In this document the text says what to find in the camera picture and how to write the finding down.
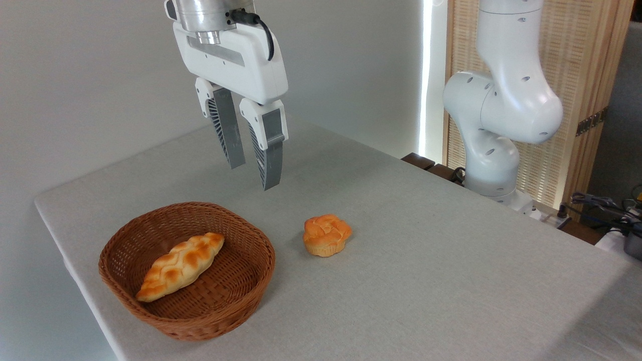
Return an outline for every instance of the black cable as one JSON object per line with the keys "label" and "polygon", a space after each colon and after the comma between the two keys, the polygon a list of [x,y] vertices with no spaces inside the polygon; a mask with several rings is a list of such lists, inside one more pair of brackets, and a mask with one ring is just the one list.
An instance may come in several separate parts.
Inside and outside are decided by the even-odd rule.
{"label": "black cable", "polygon": [[268,49],[270,50],[270,55],[268,55],[268,61],[272,61],[272,58],[274,57],[274,40],[272,38],[272,32],[270,31],[268,26],[263,22],[263,20],[258,19],[258,22],[265,30],[265,35],[268,37]]}
{"label": "black cable", "polygon": [[261,25],[265,31],[265,36],[268,39],[268,61],[272,61],[274,57],[274,39],[272,38],[272,32],[268,26],[261,20],[261,17],[255,13],[248,13],[245,10],[233,10],[230,13],[232,20],[240,22],[241,24],[249,25]]}
{"label": "black cable", "polygon": [[459,183],[464,183],[464,176],[463,174],[460,175],[461,172],[466,172],[466,168],[464,167],[457,167],[455,168],[455,171],[453,172],[453,175],[450,176],[450,181],[451,182],[456,182],[459,181]]}
{"label": "black cable", "polygon": [[636,186],[634,186],[634,187],[631,189],[631,198],[633,198],[636,202],[639,202],[639,201],[638,201],[639,194],[638,194],[638,195],[636,195],[636,194],[635,194],[635,192],[636,192],[636,189],[638,189],[638,188],[640,188],[640,187],[642,187],[642,183],[637,184]]}
{"label": "black cable", "polygon": [[636,229],[635,227],[630,227],[629,224],[621,224],[621,223],[614,223],[614,222],[610,222],[610,221],[606,221],[606,220],[601,220],[599,218],[595,218],[595,217],[593,217],[591,215],[588,215],[588,214],[586,214],[586,213],[584,213],[582,211],[579,211],[579,210],[571,207],[568,204],[565,204],[565,206],[566,206],[567,209],[579,214],[580,216],[584,216],[584,217],[586,217],[586,218],[588,218],[590,220],[593,220],[595,222],[600,222],[600,223],[603,223],[603,224],[606,224],[606,225],[610,225],[613,228],[618,228],[618,229],[621,229],[623,231],[633,232],[634,234],[637,234],[637,232],[638,232],[638,229]]}

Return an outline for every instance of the round bread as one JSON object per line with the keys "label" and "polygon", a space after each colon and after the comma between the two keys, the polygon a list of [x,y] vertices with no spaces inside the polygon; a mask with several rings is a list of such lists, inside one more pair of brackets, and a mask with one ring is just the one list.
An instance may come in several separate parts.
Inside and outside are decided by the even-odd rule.
{"label": "round bread", "polygon": [[330,257],[345,248],[352,229],[336,215],[322,215],[306,220],[303,242],[315,256]]}

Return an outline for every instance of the bread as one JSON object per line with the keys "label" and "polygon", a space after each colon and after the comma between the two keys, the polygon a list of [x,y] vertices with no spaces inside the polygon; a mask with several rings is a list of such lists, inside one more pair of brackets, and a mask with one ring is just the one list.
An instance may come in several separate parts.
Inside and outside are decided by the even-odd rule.
{"label": "bread", "polygon": [[335,215],[323,215],[306,220],[303,242],[311,254],[330,257],[345,248],[352,229]]}
{"label": "bread", "polygon": [[169,253],[154,261],[136,299],[152,302],[196,281],[212,265],[224,240],[222,234],[205,233],[174,246]]}

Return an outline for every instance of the brown basket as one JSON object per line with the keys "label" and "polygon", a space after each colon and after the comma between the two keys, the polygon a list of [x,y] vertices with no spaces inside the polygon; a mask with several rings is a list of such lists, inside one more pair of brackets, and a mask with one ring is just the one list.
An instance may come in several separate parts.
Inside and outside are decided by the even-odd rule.
{"label": "brown basket", "polygon": [[[214,263],[191,285],[143,303],[134,295],[152,263],[176,244],[207,232],[225,243]],[[107,242],[98,270],[138,319],[177,340],[207,340],[245,322],[274,271],[274,248],[259,229],[212,203],[172,204],[139,216]]]}

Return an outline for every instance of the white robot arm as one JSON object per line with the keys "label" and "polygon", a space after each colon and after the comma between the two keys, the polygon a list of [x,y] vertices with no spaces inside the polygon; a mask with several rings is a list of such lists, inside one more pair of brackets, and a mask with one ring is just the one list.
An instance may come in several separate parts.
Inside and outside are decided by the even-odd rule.
{"label": "white robot arm", "polygon": [[245,163],[231,92],[242,97],[263,189],[281,179],[282,142],[288,139],[283,103],[288,79],[281,48],[253,0],[167,0],[176,43],[197,76],[202,114],[214,123],[230,166]]}
{"label": "white robot arm", "polygon": [[490,74],[462,71],[444,90],[466,151],[465,187],[530,214],[516,190],[519,152],[510,141],[543,143],[562,123],[562,103],[539,62],[544,0],[480,0],[477,51]]}

